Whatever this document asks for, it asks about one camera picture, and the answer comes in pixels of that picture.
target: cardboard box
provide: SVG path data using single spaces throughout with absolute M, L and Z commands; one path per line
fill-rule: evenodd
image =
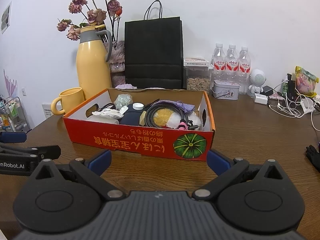
M 144 105 L 158 98 L 195 105 L 195 112 L 203 120 L 201 131 L 129 126 L 87 120 L 92 110 L 95 111 L 97 107 L 114 102 L 119 94 L 130 94 L 134 103 L 140 102 Z M 215 133 L 212 109 L 208 95 L 204 91 L 110 88 L 65 114 L 63 120 L 72 142 L 184 160 L 205 161 Z

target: white bottle cap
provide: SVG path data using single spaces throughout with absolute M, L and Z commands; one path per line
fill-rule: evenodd
M 134 104 L 132 105 L 132 108 L 133 108 L 134 110 L 142 110 L 142 109 L 144 108 L 144 104 L 142 104 L 142 103 L 134 103 Z

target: wall socket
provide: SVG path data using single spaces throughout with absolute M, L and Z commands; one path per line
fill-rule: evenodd
M 53 113 L 51 112 L 51 104 L 42 104 L 42 109 L 46 119 L 53 115 Z M 57 109 L 61 110 L 62 106 L 57 104 Z
M 23 95 L 24 97 L 27 96 L 25 88 L 21 88 L 21 92 L 22 92 L 22 95 Z

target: yellow thermos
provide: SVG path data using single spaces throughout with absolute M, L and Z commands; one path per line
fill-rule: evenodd
M 97 30 L 102 27 L 105 27 L 105 25 L 87 26 L 80 30 L 76 66 L 79 86 L 83 89 L 85 100 L 106 88 L 112 87 L 108 63 L 112 51 L 112 36 L 108 30 Z M 108 41 L 110 41 L 108 52 L 100 38 L 100 35 L 103 34 L 106 34 Z

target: black glove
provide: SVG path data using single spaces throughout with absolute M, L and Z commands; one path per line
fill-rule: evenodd
M 320 172 L 320 154 L 312 145 L 306 147 L 306 149 L 307 158 L 312 163 L 312 165 Z

